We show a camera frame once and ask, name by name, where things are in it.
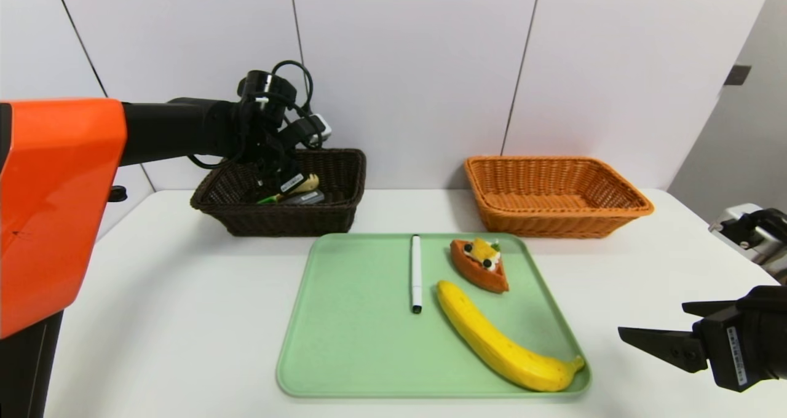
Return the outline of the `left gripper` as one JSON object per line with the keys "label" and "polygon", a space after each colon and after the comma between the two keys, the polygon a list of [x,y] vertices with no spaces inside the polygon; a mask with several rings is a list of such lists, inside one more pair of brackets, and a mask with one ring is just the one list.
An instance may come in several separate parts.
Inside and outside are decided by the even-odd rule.
{"label": "left gripper", "polygon": [[282,200],[298,200],[305,193],[293,193],[298,186],[309,179],[309,174],[303,172],[301,164],[295,159],[285,159],[274,171],[275,190]]}

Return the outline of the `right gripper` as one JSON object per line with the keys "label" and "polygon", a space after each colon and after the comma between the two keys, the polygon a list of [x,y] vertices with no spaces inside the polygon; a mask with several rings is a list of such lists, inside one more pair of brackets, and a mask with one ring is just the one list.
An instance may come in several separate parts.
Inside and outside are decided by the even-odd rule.
{"label": "right gripper", "polygon": [[682,303],[685,313],[704,317],[696,323],[701,339],[691,331],[629,326],[619,326],[618,334],[627,344],[687,373],[708,369],[708,359],[719,387],[742,392],[760,381],[785,379],[785,290],[781,285],[757,286],[736,301]]}

